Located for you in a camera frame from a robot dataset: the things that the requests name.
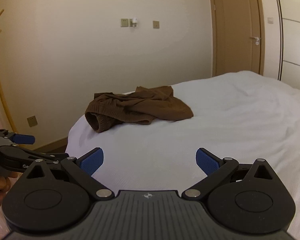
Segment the brown knit pants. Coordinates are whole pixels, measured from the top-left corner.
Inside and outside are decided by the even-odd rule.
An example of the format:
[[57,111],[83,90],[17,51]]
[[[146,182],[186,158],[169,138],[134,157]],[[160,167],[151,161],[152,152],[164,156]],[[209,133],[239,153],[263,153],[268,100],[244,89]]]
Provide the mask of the brown knit pants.
[[96,93],[85,111],[86,121],[97,133],[122,123],[149,125],[155,119],[180,121],[192,117],[190,107],[174,96],[171,86],[137,87],[129,94]]

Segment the brown wooden door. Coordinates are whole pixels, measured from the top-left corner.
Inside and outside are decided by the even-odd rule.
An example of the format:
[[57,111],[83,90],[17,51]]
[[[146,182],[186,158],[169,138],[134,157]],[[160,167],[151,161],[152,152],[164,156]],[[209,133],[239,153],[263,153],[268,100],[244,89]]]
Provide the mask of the brown wooden door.
[[[263,74],[264,16],[261,0],[210,0],[213,76],[248,70]],[[259,37],[256,46],[249,37]]]

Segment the white plug-in adapter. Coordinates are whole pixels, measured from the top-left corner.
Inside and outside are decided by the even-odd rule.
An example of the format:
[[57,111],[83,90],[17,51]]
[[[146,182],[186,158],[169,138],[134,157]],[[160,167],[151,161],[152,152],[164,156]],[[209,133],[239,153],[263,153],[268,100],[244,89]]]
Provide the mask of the white plug-in adapter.
[[138,19],[136,17],[129,19],[129,26],[136,28],[138,26]]

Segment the white sliding wardrobe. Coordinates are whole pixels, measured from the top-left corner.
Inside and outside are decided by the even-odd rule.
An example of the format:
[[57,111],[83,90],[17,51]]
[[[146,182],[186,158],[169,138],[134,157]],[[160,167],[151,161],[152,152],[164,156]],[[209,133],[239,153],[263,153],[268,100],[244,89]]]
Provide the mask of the white sliding wardrobe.
[[300,90],[300,0],[277,0],[280,55],[278,80]]

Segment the low beige wall socket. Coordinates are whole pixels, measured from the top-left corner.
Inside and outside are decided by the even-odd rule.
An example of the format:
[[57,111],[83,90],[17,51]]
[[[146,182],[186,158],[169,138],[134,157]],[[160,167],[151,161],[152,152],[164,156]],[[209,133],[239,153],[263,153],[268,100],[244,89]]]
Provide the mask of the low beige wall socket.
[[28,117],[27,118],[27,122],[29,124],[29,127],[34,127],[34,126],[37,126],[38,125],[38,121],[37,121],[37,118],[36,116],[31,116],[31,117]]

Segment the beige wall socket plate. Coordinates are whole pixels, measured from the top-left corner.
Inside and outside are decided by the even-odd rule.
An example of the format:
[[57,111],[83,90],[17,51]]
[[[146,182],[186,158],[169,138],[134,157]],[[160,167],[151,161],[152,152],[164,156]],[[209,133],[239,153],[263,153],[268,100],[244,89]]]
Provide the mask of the beige wall socket plate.
[[159,29],[160,28],[160,22],[159,21],[153,21],[153,28]]

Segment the light switch beside wardrobe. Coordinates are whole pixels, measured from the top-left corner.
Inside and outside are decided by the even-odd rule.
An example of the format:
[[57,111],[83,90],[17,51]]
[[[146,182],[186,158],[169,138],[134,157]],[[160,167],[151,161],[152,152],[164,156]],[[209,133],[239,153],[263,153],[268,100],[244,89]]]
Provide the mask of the light switch beside wardrobe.
[[274,19],[272,17],[269,17],[267,19],[267,21],[268,21],[269,24],[273,24],[274,23]]

